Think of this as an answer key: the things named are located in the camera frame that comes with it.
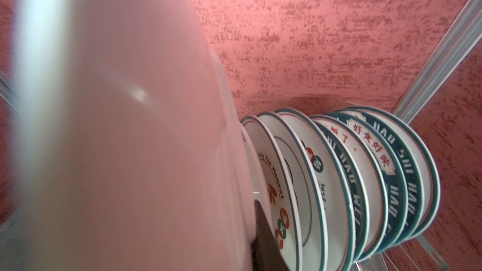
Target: wall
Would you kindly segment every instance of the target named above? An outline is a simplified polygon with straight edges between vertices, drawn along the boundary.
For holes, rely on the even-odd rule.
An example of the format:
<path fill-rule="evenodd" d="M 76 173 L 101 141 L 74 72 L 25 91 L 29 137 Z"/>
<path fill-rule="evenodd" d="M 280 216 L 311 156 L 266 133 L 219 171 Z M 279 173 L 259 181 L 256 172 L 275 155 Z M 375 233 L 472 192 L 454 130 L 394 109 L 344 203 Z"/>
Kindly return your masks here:
<path fill-rule="evenodd" d="M 192 0 L 239 117 L 392 109 L 467 0 Z"/>

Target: ceramic plate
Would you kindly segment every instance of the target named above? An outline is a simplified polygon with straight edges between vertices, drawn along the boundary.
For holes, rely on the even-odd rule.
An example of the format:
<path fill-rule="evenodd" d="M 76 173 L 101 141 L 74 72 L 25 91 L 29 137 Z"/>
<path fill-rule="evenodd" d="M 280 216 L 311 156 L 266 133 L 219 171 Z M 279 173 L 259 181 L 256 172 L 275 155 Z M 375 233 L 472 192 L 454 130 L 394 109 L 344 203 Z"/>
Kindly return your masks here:
<path fill-rule="evenodd" d="M 382 135 L 368 123 L 358 119 L 356 113 L 353 113 L 354 115 L 348 113 L 352 112 L 331 112 L 329 115 L 346 123 L 350 130 L 358 134 L 358 137 L 372 151 L 382 169 L 383 180 L 387 187 L 389 219 L 385 237 L 377 249 L 377 252 L 380 252 L 396 242 L 405 225 L 408 210 L 407 183 L 401 170 L 400 162 Z"/>
<path fill-rule="evenodd" d="M 241 120 L 256 149 L 266 180 L 274 237 L 291 271 L 302 269 L 301 230 L 296 195 L 280 148 L 266 125 L 255 116 Z"/>
<path fill-rule="evenodd" d="M 325 270 L 328 233 L 322 195 L 313 166 L 298 136 L 277 114 L 263 112 L 258 118 L 273 134 L 291 175 L 300 216 L 303 268 Z"/>
<path fill-rule="evenodd" d="M 359 173 L 358 165 L 356 164 L 352 155 L 348 152 L 345 145 L 336 136 L 338 130 L 334 127 L 328 129 L 320 123 L 316 123 L 323 135 L 328 140 L 328 143 L 333 148 L 336 157 L 340 161 L 345 171 L 346 180 L 350 186 L 351 200 L 353 202 L 353 216 L 355 218 L 355 253 L 353 261 L 356 261 L 363 250 L 368 238 L 368 224 L 370 222 L 370 215 L 368 213 L 369 205 L 365 184 L 362 176 Z"/>
<path fill-rule="evenodd" d="M 369 228 L 365 249 L 358 260 L 370 257 L 378 249 L 385 235 L 388 220 L 387 189 L 383 181 L 382 171 L 377 159 L 369 148 L 341 121 L 328 115 L 314 115 L 316 123 L 333 131 L 340 141 L 346 146 L 356 161 L 361 177 L 365 183 L 369 202 Z"/>
<path fill-rule="evenodd" d="M 271 204 L 269 203 L 268 192 L 266 189 L 266 180 L 263 175 L 261 164 L 259 163 L 258 154 L 255 147 L 249 138 L 248 132 L 244 129 L 244 126 L 240 123 L 241 137 L 243 138 L 244 150 L 246 150 L 246 156 L 248 158 L 248 166 L 251 175 L 251 186 L 253 187 L 253 198 L 260 202 L 261 207 L 266 216 L 266 220 L 271 220 Z"/>
<path fill-rule="evenodd" d="M 300 138 L 322 193 L 328 227 L 328 271 L 346 271 L 355 251 L 353 204 L 343 167 L 316 124 L 303 113 L 280 109 L 276 113 Z"/>
<path fill-rule="evenodd" d="M 361 117 L 364 117 L 364 120 L 369 123 L 373 129 L 377 130 L 377 132 L 388 142 L 389 146 L 397 155 L 403 174 L 405 175 L 405 180 L 407 181 L 408 213 L 403 231 L 396 241 L 396 243 L 400 243 L 413 234 L 422 218 L 425 197 L 422 178 L 420 176 L 420 171 L 418 170 L 418 163 L 413 158 L 412 151 L 407 147 L 400 136 L 395 133 L 393 124 L 385 122 L 381 117 L 374 115 L 373 112 L 363 110 L 357 111 L 358 113 L 361 113 Z"/>
<path fill-rule="evenodd" d="M 440 179 L 432 155 L 418 134 L 400 118 L 377 108 L 356 108 L 373 112 L 384 122 L 393 124 L 393 129 L 412 151 L 413 158 L 418 163 L 418 169 L 422 177 L 422 185 L 425 193 L 425 201 L 422 211 L 422 219 L 411 237 L 417 236 L 431 225 L 440 206 Z"/>

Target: blurry object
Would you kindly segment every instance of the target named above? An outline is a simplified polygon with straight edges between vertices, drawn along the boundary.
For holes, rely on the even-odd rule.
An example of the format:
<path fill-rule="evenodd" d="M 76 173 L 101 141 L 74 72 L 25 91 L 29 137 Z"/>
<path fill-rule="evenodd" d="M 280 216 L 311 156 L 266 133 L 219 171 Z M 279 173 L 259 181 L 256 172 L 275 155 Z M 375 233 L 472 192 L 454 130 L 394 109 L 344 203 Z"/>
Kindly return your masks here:
<path fill-rule="evenodd" d="M 188 0 L 18 7 L 15 161 L 32 269 L 251 270 L 248 161 Z"/>

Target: red circle logo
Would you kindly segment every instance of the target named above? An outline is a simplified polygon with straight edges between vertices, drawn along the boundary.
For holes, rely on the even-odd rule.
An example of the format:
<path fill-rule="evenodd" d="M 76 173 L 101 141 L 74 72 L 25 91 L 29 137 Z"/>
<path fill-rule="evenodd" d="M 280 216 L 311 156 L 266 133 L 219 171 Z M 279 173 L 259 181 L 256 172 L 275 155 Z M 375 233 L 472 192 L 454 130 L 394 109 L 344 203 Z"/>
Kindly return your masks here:
<path fill-rule="evenodd" d="M 288 218 L 288 213 L 286 212 L 286 210 L 284 208 L 281 208 L 281 210 L 280 210 L 280 218 L 281 218 L 281 221 L 284 224 L 284 227 L 289 228 L 290 227 L 290 219 Z"/>
<path fill-rule="evenodd" d="M 278 246 L 280 246 L 280 250 L 283 249 L 283 236 L 279 230 L 274 231 L 274 238 L 278 242 Z"/>
<path fill-rule="evenodd" d="M 310 158 L 310 161 L 315 156 L 315 154 L 313 153 L 313 150 L 310 147 L 306 148 L 306 153 L 308 153 L 308 157 Z"/>

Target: metal bar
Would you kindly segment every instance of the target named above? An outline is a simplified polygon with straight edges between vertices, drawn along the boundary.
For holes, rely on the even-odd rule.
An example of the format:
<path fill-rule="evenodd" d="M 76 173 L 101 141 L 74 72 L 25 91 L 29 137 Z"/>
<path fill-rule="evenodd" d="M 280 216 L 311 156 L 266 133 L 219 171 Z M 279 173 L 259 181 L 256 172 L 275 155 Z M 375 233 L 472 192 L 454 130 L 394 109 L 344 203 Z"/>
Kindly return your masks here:
<path fill-rule="evenodd" d="M 448 271 L 449 265 L 447 262 L 440 256 L 440 254 L 435 250 L 435 248 L 420 234 L 417 238 L 417 241 L 420 245 L 425 249 L 425 251 L 429 254 L 432 260 L 437 264 L 440 271 Z"/>
<path fill-rule="evenodd" d="M 0 97 L 2 97 L 15 111 L 17 110 L 16 93 L 13 84 L 5 73 L 0 70 Z"/>
<path fill-rule="evenodd" d="M 393 113 L 410 123 L 482 37 L 482 0 L 468 0 Z"/>

